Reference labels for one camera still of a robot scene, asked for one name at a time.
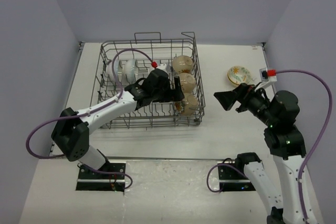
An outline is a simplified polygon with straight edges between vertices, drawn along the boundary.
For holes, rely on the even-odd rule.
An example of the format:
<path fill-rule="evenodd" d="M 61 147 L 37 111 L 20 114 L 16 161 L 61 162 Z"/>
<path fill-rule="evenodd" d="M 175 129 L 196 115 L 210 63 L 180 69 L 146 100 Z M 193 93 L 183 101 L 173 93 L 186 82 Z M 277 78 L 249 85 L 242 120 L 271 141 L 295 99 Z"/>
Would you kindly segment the beige floral bowl front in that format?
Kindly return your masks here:
<path fill-rule="evenodd" d="M 181 116 L 191 116 L 198 109 L 198 99 L 191 93 L 185 93 L 182 101 L 175 102 L 175 107 Z"/>

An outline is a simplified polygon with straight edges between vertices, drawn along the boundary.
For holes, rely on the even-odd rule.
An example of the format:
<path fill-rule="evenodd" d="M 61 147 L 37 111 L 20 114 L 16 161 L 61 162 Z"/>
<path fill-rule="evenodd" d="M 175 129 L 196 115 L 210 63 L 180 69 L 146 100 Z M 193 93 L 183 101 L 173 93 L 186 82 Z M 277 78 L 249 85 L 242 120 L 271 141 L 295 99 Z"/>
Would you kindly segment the white green floral bowl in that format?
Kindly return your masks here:
<path fill-rule="evenodd" d="M 242 66 L 233 66 L 227 72 L 228 80 L 234 86 L 239 86 L 242 83 L 253 84 L 254 80 L 250 71 Z"/>

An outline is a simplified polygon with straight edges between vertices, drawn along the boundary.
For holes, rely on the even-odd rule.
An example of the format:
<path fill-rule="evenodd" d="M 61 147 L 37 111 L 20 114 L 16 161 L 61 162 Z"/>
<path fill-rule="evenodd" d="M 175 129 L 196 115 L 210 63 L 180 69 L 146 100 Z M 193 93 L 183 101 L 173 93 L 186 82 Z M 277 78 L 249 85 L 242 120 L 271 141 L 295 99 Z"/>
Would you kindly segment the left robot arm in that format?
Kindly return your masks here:
<path fill-rule="evenodd" d="M 174 77 L 172 87 L 169 75 L 154 69 L 146 78 L 122 88 L 112 98 L 90 108 L 74 111 L 64 109 L 51 134 L 52 140 L 68 161 L 79 161 L 97 178 L 113 174 L 109 161 L 90 145 L 90 135 L 115 118 L 134 112 L 152 102 L 177 102 L 184 99 L 180 78 Z"/>

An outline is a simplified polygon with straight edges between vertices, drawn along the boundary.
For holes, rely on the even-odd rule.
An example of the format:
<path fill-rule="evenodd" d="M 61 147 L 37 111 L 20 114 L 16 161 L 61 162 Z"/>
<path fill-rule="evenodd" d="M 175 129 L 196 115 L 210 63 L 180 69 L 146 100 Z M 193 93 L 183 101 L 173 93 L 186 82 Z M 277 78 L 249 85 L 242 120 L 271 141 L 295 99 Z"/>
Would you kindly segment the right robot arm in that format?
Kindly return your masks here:
<path fill-rule="evenodd" d="M 304 199 L 307 178 L 301 165 L 306 147 L 295 126 L 298 98 L 289 91 L 278 91 L 269 100 L 263 88 L 246 83 L 232 91 L 216 92 L 214 97 L 226 111 L 239 102 L 238 113 L 249 111 L 266 126 L 264 139 L 276 164 L 281 190 L 276 190 L 256 153 L 237 155 L 232 169 L 252 183 L 264 204 L 267 223 L 317 223 L 310 200 Z"/>

